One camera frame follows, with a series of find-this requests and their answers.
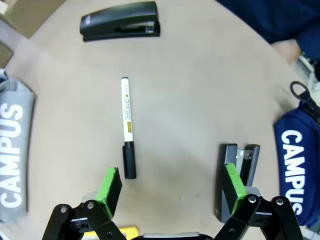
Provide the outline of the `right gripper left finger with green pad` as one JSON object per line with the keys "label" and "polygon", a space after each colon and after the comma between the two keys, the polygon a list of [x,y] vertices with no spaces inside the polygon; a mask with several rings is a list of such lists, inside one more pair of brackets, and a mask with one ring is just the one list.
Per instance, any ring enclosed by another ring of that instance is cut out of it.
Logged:
{"label": "right gripper left finger with green pad", "polygon": [[84,233],[95,232],[100,240],[124,240],[113,222],[122,182],[117,167],[108,168],[95,199],[73,208],[61,203],[54,207],[43,240],[81,240]]}

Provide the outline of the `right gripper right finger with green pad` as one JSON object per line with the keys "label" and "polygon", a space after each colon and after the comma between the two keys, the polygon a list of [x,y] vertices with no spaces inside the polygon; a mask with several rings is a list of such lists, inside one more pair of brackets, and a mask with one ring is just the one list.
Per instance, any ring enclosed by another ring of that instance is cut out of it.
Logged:
{"label": "right gripper right finger with green pad", "polygon": [[221,240],[241,240],[248,228],[260,228],[267,240],[302,240],[303,235],[290,201],[276,196],[267,201],[248,193],[233,163],[221,169],[221,186],[230,217],[219,231]]}

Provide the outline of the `person's left hand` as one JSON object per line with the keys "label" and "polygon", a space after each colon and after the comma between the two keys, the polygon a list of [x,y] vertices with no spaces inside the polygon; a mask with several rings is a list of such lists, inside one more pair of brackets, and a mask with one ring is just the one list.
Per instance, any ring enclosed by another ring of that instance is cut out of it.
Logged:
{"label": "person's left hand", "polygon": [[294,63],[302,53],[295,39],[288,39],[272,43],[271,46],[289,64]]}

